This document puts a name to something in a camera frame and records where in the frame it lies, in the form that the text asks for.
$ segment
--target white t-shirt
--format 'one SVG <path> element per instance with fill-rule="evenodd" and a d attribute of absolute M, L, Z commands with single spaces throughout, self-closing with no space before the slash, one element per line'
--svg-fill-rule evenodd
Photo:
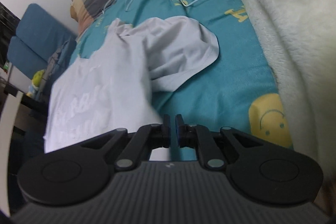
<path fill-rule="evenodd" d="M 152 92 L 175 91 L 218 54 L 216 36 L 194 19 L 151 18 L 135 28 L 116 19 L 101 48 L 77 58 L 54 83 L 45 152 L 116 128 L 136 132 L 161 123 Z"/>

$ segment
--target yellow letter print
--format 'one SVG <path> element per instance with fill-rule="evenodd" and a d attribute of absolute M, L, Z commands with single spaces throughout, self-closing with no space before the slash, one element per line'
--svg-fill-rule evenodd
<path fill-rule="evenodd" d="M 104 19 L 104 17 L 101 17 L 101 18 L 97 21 L 97 23 L 96 23 L 96 27 L 98 27 L 98 26 L 101 24 L 101 22 L 103 21 L 103 19 Z"/>
<path fill-rule="evenodd" d="M 235 18 L 238 18 L 238 22 L 243 22 L 244 20 L 248 19 L 248 15 L 242 16 L 241 14 L 246 13 L 245 6 L 242 6 L 243 9 L 238 11 L 233 11 L 233 9 L 227 10 L 224 14 L 226 15 L 233 15 Z"/>
<path fill-rule="evenodd" d="M 174 2 L 174 5 L 175 5 L 175 6 L 179 6 L 179 5 L 182 6 L 180 0 L 171 0 L 171 1 Z M 186 0 L 182 0 L 182 2 L 184 3 L 184 5 L 188 5 L 188 2 L 187 2 Z"/>
<path fill-rule="evenodd" d="M 103 34 L 106 34 L 107 29 L 109 28 L 109 26 L 110 26 L 110 25 L 106 25 L 106 26 L 104 27 L 104 32 L 103 32 Z"/>

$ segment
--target chair backrest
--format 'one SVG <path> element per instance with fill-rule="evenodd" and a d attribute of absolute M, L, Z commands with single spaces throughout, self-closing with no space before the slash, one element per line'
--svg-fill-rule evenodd
<path fill-rule="evenodd" d="M 7 58 L 31 79 L 35 72 L 47 67 L 57 48 L 67 44 L 62 56 L 70 56 L 76 46 L 75 39 L 71 31 L 43 8 L 30 4 L 16 29 L 16 36 L 10 41 Z M 68 59 L 60 60 L 62 70 L 68 67 Z"/>

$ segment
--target yellow plush toy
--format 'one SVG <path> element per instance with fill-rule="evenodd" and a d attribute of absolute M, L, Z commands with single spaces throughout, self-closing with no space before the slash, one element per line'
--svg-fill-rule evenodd
<path fill-rule="evenodd" d="M 253 136 L 291 147 L 292 139 L 280 97 L 276 93 L 260 96 L 249 109 L 251 133 Z"/>
<path fill-rule="evenodd" d="M 44 72 L 45 70 L 42 69 L 34 74 L 33 79 L 31 80 L 31 85 L 29 86 L 28 93 L 26 94 L 30 98 L 34 99 L 36 94 L 38 93 Z"/>

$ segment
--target teal bedsheet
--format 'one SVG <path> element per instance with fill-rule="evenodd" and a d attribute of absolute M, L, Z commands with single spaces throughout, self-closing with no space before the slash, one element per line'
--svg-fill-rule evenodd
<path fill-rule="evenodd" d="M 189 124 L 212 131 L 231 126 L 250 133 L 248 110 L 259 96 L 277 93 L 276 84 L 241 0 L 200 0 L 185 8 L 179 0 L 125 0 L 109 7 L 81 37 L 71 63 L 81 54 L 89 58 L 100 48 L 111 22 L 120 18 L 134 26 L 151 17 L 188 16 L 213 32 L 220 46 L 218 59 L 173 93 L 153 94 L 152 105 L 161 114 L 182 114 Z M 194 150 L 178 149 L 172 130 L 172 160 L 193 160 Z"/>

